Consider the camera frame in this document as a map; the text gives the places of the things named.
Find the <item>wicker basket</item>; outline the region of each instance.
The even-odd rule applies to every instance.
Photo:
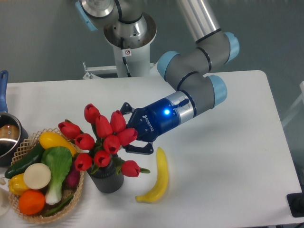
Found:
[[[57,129],[57,128],[55,128],[55,129],[44,129],[41,132],[39,131],[37,133],[34,133],[32,136],[30,136],[28,139],[25,139],[20,144],[20,147],[15,152],[15,155],[14,155],[14,158],[13,158],[11,164],[14,164],[18,160],[20,160],[25,154],[27,154],[39,142],[39,137],[43,132],[55,132],[55,133],[58,133],[58,134],[62,135],[61,132],[59,131],[59,129]],[[77,204],[77,202],[79,200],[79,197],[81,195],[81,192],[82,192],[83,181],[84,181],[84,171],[81,171],[80,172],[80,180],[79,180],[78,186],[76,188],[70,188],[66,184],[63,184],[63,186],[62,186],[62,200],[66,199],[71,194],[74,194],[74,197],[72,198],[72,200],[70,201],[70,203],[68,205],[66,205],[61,211],[57,212],[53,216],[43,217],[42,215],[47,210],[49,210],[53,207],[56,207],[58,204],[60,204],[60,202],[56,205],[46,204],[41,212],[39,212],[38,214],[33,215],[33,216],[28,216],[28,215],[22,214],[19,211],[19,208],[18,208],[19,196],[15,195],[15,194],[12,194],[10,192],[9,200],[10,200],[11,207],[18,214],[18,216],[20,218],[22,218],[23,220],[26,220],[30,223],[43,224],[43,223],[49,223],[49,222],[56,221],[56,220],[64,217],[66,214],[68,214],[74,208],[74,206]]]

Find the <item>red tulip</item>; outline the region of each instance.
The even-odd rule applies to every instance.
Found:
[[[119,110],[112,113],[110,124],[112,126],[113,132],[115,133],[119,133],[125,129],[125,119]]]
[[[94,156],[94,163],[99,167],[106,167],[111,161],[110,155],[105,151],[97,151]]]
[[[137,138],[137,131],[134,128],[127,128],[118,133],[117,137],[119,138],[120,144],[126,146]]]
[[[75,138],[75,144],[82,150],[90,150],[94,147],[95,141],[92,136],[87,133],[79,134]]]
[[[75,167],[78,171],[86,171],[92,165],[92,158],[88,153],[78,154],[75,160]]]
[[[135,161],[129,160],[125,161],[122,165],[122,174],[127,177],[138,177],[141,168]]]
[[[68,139],[75,139],[80,134],[80,128],[70,122],[61,122],[58,124],[61,133]]]
[[[98,137],[105,138],[113,133],[112,127],[105,116],[100,115],[97,117],[95,123]]]
[[[95,120],[99,116],[100,113],[94,105],[88,104],[85,107],[85,120],[88,121],[90,124],[95,124]]]
[[[120,142],[116,135],[109,135],[104,140],[104,150],[110,154],[116,154],[120,148]]]

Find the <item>tulip bouquet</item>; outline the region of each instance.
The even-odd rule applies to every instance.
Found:
[[[150,173],[148,169],[140,168],[135,161],[124,161],[117,155],[121,147],[129,145],[137,138],[137,131],[134,128],[126,128],[126,121],[119,110],[112,113],[110,121],[101,115],[93,104],[85,107],[84,114],[85,120],[92,126],[96,140],[69,120],[58,124],[60,131],[70,142],[82,150],[89,150],[88,153],[76,155],[77,170],[86,171],[93,165],[91,174],[94,174],[112,161],[117,174],[138,177],[140,172]]]

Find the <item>bok choy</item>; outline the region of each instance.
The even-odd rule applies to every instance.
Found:
[[[45,150],[43,162],[51,170],[51,180],[46,193],[46,203],[53,205],[60,202],[62,183],[70,171],[72,154],[67,147],[57,146]]]

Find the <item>black vase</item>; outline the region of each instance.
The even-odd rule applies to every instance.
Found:
[[[91,170],[92,166],[87,170],[87,173],[92,178],[98,190],[103,193],[113,193],[119,190],[124,183],[123,174],[116,174],[116,168],[112,161],[108,166],[99,168],[94,174],[91,174]]]

